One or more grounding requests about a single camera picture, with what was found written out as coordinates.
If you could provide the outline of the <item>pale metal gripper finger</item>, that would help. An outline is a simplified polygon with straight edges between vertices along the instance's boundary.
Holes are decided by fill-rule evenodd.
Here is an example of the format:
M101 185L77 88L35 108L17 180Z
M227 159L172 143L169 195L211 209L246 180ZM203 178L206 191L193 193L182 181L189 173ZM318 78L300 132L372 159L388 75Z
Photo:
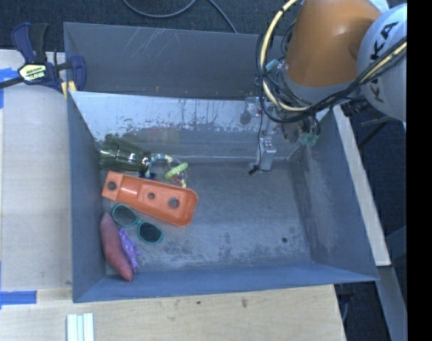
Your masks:
M260 119L263 114L259 97L247 97L244 100L244 108L240 114L240 123L249 124L252 119Z
M273 166L275 155L276 148L273 145L271 137L261 137L258 140L256 160L252 164L252 169L254 171L270 171Z

